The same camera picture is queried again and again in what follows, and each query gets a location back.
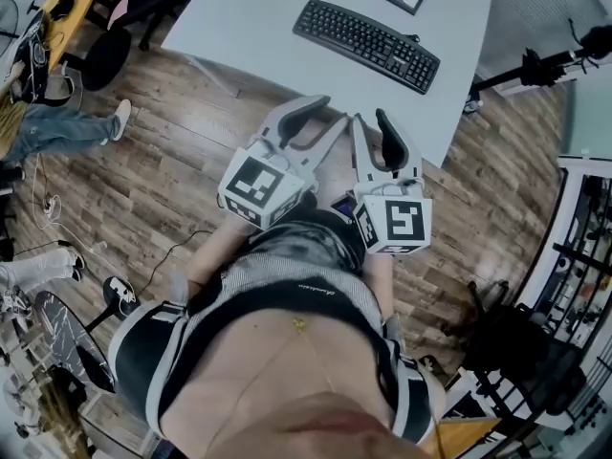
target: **black keyboard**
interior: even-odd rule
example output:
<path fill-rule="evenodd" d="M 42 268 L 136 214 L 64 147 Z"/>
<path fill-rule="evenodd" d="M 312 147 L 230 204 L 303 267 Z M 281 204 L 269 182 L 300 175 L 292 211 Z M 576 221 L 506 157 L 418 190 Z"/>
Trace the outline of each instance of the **black keyboard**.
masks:
<path fill-rule="evenodd" d="M 425 94 L 440 60 L 409 37 L 336 5 L 310 0 L 294 33 Z"/>

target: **person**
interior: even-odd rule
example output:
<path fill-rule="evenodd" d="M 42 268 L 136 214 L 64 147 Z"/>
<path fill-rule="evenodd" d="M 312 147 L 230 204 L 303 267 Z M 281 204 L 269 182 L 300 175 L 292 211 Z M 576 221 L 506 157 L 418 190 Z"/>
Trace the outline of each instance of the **person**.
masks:
<path fill-rule="evenodd" d="M 115 114 L 107 118 L 68 107 L 11 103 L 9 91 L 23 70 L 22 62 L 13 64 L 0 87 L 0 161 L 19 162 L 44 151 L 81 151 L 121 138 L 132 109 L 129 100 L 122 100 Z"/>
<path fill-rule="evenodd" d="M 111 341 L 119 390 L 150 425 L 159 417 L 189 458 L 424 456 L 415 443 L 442 416 L 445 393 L 418 364 L 406 370 L 409 383 L 393 374 L 392 255 L 366 254 L 356 225 L 313 197 L 264 232 L 231 214 L 174 281 L 172 304 L 137 310 Z M 160 380 L 158 409 L 157 378 L 147 393 L 142 376 L 164 365 L 167 349 L 150 362 L 161 321 L 182 304 L 181 350 Z"/>
<path fill-rule="evenodd" d="M 72 246 L 47 251 L 37 256 L 0 262 L 0 321 L 30 318 L 32 305 L 26 293 L 53 279 L 82 279 L 85 261 Z"/>

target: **black bag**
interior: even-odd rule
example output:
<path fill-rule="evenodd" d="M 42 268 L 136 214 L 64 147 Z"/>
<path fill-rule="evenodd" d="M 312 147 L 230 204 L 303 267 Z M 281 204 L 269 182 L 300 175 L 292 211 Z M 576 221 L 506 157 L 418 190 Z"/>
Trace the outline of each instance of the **black bag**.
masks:
<path fill-rule="evenodd" d="M 49 18 L 43 10 L 36 13 L 26 30 L 16 43 L 12 63 L 23 61 L 25 68 L 18 79 L 20 93 L 11 90 L 13 101 L 23 100 L 27 103 L 42 103 L 57 107 L 64 105 L 75 90 L 75 84 L 69 76 L 63 76 L 68 86 L 68 97 L 47 98 L 45 93 L 49 81 L 49 49 L 44 39 L 49 28 Z"/>

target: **yellow shirt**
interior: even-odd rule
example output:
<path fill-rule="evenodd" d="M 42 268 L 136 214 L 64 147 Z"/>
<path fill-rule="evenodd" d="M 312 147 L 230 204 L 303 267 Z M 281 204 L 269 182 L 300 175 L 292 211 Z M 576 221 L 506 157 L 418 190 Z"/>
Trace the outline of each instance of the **yellow shirt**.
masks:
<path fill-rule="evenodd" d="M 0 160 L 11 151 L 27 107 L 26 102 L 11 103 L 9 97 L 0 98 Z"/>

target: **tripod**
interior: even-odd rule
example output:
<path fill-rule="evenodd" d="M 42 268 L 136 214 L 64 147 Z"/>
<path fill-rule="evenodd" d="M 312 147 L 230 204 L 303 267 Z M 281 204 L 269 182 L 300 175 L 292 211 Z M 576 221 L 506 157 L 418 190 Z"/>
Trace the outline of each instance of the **tripod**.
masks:
<path fill-rule="evenodd" d="M 521 84 L 525 86 L 536 85 L 552 87 L 561 77 L 565 75 L 565 68 L 572 64 L 580 64 L 586 73 L 584 61 L 589 61 L 596 68 L 599 65 L 594 59 L 603 59 L 612 52 L 612 25 L 594 27 L 582 39 L 576 37 L 574 22 L 569 19 L 572 36 L 581 48 L 577 51 L 564 51 L 544 59 L 531 49 L 527 49 L 523 55 L 523 64 L 506 73 L 494 76 L 487 80 L 474 82 L 470 87 L 470 94 L 464 107 L 464 114 L 476 112 L 482 105 L 480 92 L 496 85 L 520 78 Z"/>

